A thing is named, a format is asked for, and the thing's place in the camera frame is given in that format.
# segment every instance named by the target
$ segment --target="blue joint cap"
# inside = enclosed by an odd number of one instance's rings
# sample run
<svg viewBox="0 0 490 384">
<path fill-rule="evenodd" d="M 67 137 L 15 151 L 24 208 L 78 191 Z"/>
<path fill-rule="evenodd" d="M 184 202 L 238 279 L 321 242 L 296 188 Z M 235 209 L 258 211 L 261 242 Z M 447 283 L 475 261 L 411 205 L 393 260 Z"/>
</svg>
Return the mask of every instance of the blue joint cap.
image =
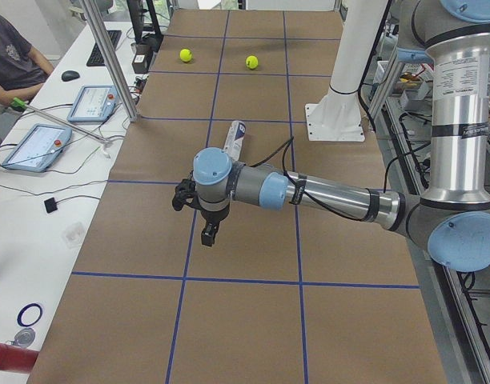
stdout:
<svg viewBox="0 0 490 384">
<path fill-rule="evenodd" d="M 259 205 L 268 210 L 280 210 L 286 198 L 287 178 L 272 172 L 264 179 L 259 192 Z"/>
<path fill-rule="evenodd" d="M 444 9 L 465 22 L 490 22 L 490 0 L 440 0 Z"/>
<path fill-rule="evenodd" d="M 224 180 L 231 168 L 231 158 L 223 150 L 205 148 L 194 157 L 194 180 L 203 186 L 212 186 Z"/>
<path fill-rule="evenodd" d="M 464 212 L 441 222 L 428 239 L 432 258 L 459 272 L 490 265 L 490 214 Z"/>
<path fill-rule="evenodd" d="M 398 60 L 410 63 L 432 64 L 434 61 L 424 50 L 409 50 L 407 48 L 397 48 Z"/>
</svg>

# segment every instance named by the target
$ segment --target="green cable tip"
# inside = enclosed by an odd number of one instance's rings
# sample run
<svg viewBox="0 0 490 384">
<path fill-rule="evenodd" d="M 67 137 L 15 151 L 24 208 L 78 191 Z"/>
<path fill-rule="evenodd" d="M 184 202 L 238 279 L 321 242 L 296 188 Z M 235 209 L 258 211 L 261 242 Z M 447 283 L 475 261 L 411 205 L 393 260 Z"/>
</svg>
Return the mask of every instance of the green cable tip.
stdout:
<svg viewBox="0 0 490 384">
<path fill-rule="evenodd" d="M 23 100 L 21 100 L 20 98 L 14 98 L 14 100 L 12 101 L 12 104 L 10 104 L 10 105 L 13 107 L 20 106 L 21 108 L 26 109 L 25 102 Z"/>
</svg>

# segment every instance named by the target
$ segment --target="red cylinder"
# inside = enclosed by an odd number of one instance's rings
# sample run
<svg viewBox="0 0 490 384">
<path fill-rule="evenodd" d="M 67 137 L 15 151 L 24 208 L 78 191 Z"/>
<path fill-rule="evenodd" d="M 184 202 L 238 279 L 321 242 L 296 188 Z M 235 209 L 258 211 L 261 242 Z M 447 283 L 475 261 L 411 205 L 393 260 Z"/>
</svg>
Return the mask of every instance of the red cylinder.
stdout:
<svg viewBox="0 0 490 384">
<path fill-rule="evenodd" d="M 26 350 L 0 343 L 0 370 L 28 374 L 33 369 L 37 357 L 37 350 Z"/>
</svg>

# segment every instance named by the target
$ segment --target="blue-framed tablet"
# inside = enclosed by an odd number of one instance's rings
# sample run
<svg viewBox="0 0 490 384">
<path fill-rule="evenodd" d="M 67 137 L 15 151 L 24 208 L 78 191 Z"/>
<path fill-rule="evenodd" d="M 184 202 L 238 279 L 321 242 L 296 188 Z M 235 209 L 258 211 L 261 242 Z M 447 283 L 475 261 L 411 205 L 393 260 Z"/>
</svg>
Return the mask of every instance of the blue-framed tablet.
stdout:
<svg viewBox="0 0 490 384">
<path fill-rule="evenodd" d="M 70 140 L 68 126 L 35 124 L 2 163 L 8 170 L 44 172 L 62 153 Z"/>
<path fill-rule="evenodd" d="M 108 120 L 118 94 L 114 86 L 83 86 L 70 108 L 68 122 L 101 123 Z"/>
</svg>

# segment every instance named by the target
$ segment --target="robotic arm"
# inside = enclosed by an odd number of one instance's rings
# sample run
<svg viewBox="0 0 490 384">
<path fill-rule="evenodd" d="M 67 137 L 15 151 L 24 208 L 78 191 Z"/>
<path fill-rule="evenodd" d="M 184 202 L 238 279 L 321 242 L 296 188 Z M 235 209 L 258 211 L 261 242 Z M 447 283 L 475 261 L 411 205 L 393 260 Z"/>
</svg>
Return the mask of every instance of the robotic arm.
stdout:
<svg viewBox="0 0 490 384">
<path fill-rule="evenodd" d="M 231 200 L 279 210 L 285 202 L 377 222 L 438 263 L 469 272 L 490 265 L 490 194 L 484 189 L 490 71 L 490 0 L 405 0 L 399 56 L 434 60 L 432 178 L 421 196 L 345 186 L 269 166 L 249 167 L 206 148 L 173 206 L 201 210 L 215 242 Z"/>
</svg>

